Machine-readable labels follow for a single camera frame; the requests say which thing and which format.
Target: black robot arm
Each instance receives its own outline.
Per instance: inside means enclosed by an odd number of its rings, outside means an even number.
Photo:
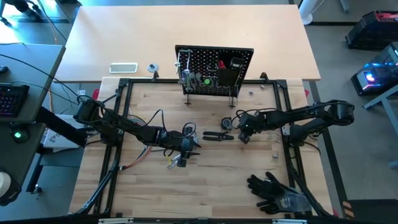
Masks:
[[[284,135],[289,135],[290,143],[302,145],[309,134],[321,133],[323,129],[331,125],[346,126],[354,121],[354,105],[341,100],[331,100],[326,103],[314,103],[312,106],[304,106],[290,111],[272,110],[256,111],[249,114],[245,111],[239,116],[241,134],[239,139],[248,143],[250,136],[261,131],[275,130],[295,121],[316,118],[302,126],[292,125],[284,127]]]
[[[198,153],[192,152],[195,147],[200,147],[190,133],[167,131],[164,127],[141,125],[113,110],[105,108],[101,102],[91,98],[79,104],[78,111],[73,118],[81,123],[92,126],[101,133],[101,140],[113,142],[118,138],[119,130],[133,134],[138,141],[146,146],[157,146],[181,153],[178,161],[179,167],[186,166],[186,160]]]

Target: black glove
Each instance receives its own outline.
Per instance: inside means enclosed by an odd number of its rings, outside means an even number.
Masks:
[[[255,175],[248,178],[248,187],[251,193],[266,199],[257,203],[257,207],[267,214],[273,215],[279,212],[306,212],[311,210],[307,198],[290,187],[279,183],[270,173],[266,172],[269,180],[260,180]]]

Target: wooden table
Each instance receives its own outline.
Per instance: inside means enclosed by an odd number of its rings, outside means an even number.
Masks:
[[[118,78],[103,78],[99,100],[111,96],[118,83]],[[289,80],[288,86],[292,107],[305,106],[307,100],[302,81]],[[202,146],[195,151],[201,155],[188,159],[186,168],[168,170],[163,153],[152,152],[140,164],[119,172],[113,214],[123,212],[125,217],[159,218],[283,217],[283,214],[271,216],[260,212],[256,203],[261,200],[251,194],[246,183],[251,174],[264,178],[265,172],[270,171],[288,185],[282,144],[278,142],[280,136],[265,131],[253,135],[249,144],[243,144],[238,139],[238,130],[234,130],[233,141],[204,141],[201,139],[204,131],[220,131],[221,119],[234,116],[235,110],[228,107],[227,97],[190,95],[192,104],[186,106],[186,96],[178,84],[134,84],[132,90],[130,109],[146,121],[158,109],[163,109],[168,130],[181,130],[186,122],[195,122]],[[120,112],[124,108],[124,95],[121,102]],[[107,102],[108,108],[113,105],[114,101]],[[270,107],[275,107],[272,87],[261,90],[256,85],[242,86],[236,109]],[[161,126],[160,116],[151,125]],[[142,149],[142,143],[125,134],[120,165],[130,164]],[[105,146],[101,143],[85,149],[70,212],[77,211],[97,188],[104,151]],[[318,151],[305,146],[301,147],[301,153],[308,188],[323,207],[332,212]],[[102,208],[107,196],[104,195]]]
[[[100,82],[116,62],[150,63],[162,78],[177,78],[175,45],[253,48],[246,78],[319,80],[296,5],[82,6],[57,72],[63,82]]]

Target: pliers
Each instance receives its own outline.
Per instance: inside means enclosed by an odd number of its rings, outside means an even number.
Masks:
[[[203,140],[207,141],[224,141],[224,140],[233,140],[234,136],[227,135],[226,133],[217,133],[214,131],[205,131],[203,132]]]

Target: black pegboard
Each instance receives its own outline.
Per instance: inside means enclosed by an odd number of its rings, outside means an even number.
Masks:
[[[180,54],[180,72],[187,68],[188,62],[188,52],[190,51],[189,60],[189,70],[193,73],[200,72],[204,77],[202,81],[206,78],[210,78],[213,81],[212,86],[207,86],[197,82],[196,87],[193,91],[187,92],[185,87],[182,85],[183,94],[190,95],[210,95],[210,96],[231,96],[238,97],[239,91],[242,86],[242,82],[249,68],[251,58],[254,53],[254,49],[244,49],[244,48],[232,48],[232,47],[203,47],[203,46],[189,46],[189,45],[176,45],[175,53],[178,60],[178,53]],[[241,69],[235,86],[219,86],[216,81],[220,73],[219,70],[215,72],[210,72],[209,70],[216,70],[217,63],[220,54],[236,54],[240,55],[244,59],[244,65]]]

